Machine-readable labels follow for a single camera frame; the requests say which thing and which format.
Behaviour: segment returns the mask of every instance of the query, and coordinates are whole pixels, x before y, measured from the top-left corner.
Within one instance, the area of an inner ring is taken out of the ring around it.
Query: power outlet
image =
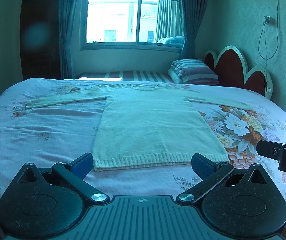
[[[271,24],[269,16],[264,16],[264,24]]]

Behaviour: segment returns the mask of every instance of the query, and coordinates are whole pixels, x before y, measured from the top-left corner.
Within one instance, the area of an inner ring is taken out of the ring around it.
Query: cable
[[[262,32],[261,32],[260,40],[259,40],[259,42],[258,42],[258,53],[260,54],[261,58],[262,58],[262,59],[265,59],[265,60],[270,60],[271,58],[273,58],[273,57],[275,56],[275,54],[276,54],[276,52],[277,52],[277,50],[278,50],[278,46],[279,46],[279,40],[278,40],[278,25],[279,25],[279,24],[278,24],[278,18],[279,18],[278,0],[276,0],[276,8],[277,8],[277,20],[276,20],[277,47],[276,47],[276,50],[275,50],[275,52],[273,53],[273,55],[272,55],[271,57],[269,57],[269,58],[267,58],[267,56],[266,56],[266,58],[264,58],[264,57],[262,56],[261,52],[260,52],[260,44],[261,44],[262,34],[263,34],[263,32],[265,32],[265,25],[266,25],[265,21],[264,21],[264,26],[263,26],[263,29],[262,29]]]
[[[276,8],[277,8],[277,20],[276,20],[276,38],[277,38],[277,47],[276,47],[276,50],[275,52],[273,53],[273,55],[271,57],[267,57],[268,56],[268,51],[267,51],[267,44],[266,44],[266,33],[265,33],[265,25],[266,25],[266,22],[265,22],[265,18],[264,18],[264,22],[263,22],[263,28],[262,28],[262,31],[261,31],[261,36],[260,36],[260,39],[259,39],[259,42],[258,42],[258,53],[260,54],[261,58],[266,60],[266,64],[265,64],[265,71],[264,71],[264,89],[265,89],[265,93],[267,92],[267,61],[270,60],[271,58],[273,58],[278,50],[278,47],[279,47],[279,40],[278,40],[278,19],[279,19],[279,8],[278,8],[278,0],[276,0]],[[262,39],[262,35],[263,35],[263,32],[264,32],[264,40],[265,40],[265,48],[266,48],[266,57],[263,57],[261,52],[260,52],[260,45],[261,45],[261,39]]]
[[[264,73],[264,91],[266,93],[267,91],[267,84],[266,84],[266,76],[267,76],[267,44],[266,44],[266,33],[265,33],[265,21],[264,21],[264,27],[263,27],[263,30],[264,30],[264,40],[265,40],[265,48],[266,48],[266,65],[265,65],[265,73]]]

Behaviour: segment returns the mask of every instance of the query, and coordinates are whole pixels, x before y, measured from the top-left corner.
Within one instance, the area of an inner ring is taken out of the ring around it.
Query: headboard
[[[248,71],[242,52],[235,46],[227,46],[218,56],[209,50],[203,62],[218,75],[220,86],[243,88],[271,98],[273,82],[268,71],[261,66]]]

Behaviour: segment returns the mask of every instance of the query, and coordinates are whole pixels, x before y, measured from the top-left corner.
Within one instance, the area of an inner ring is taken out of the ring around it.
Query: blue curtain
[[[184,46],[181,59],[195,57],[195,39],[203,20],[207,0],[179,0]]]
[[[155,42],[165,37],[182,36],[182,32],[178,2],[158,0]]]
[[[59,0],[59,46],[62,79],[74,77],[71,39],[77,0]]]

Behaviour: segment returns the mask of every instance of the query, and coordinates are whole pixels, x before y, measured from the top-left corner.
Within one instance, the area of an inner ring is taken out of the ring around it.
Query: sweater sleeve
[[[44,107],[44,106],[54,106],[64,103],[106,99],[107,96],[109,96],[110,94],[111,94],[110,87],[97,85],[89,89],[81,89],[68,92],[65,94],[47,96],[29,101],[26,104],[26,109]]]
[[[220,106],[230,106],[235,107],[243,110],[251,110],[252,108],[250,105],[234,100],[230,100],[227,98],[220,98],[213,95],[188,90],[186,95],[186,99],[190,102],[198,102],[198,103],[205,103],[205,104],[214,104]]]

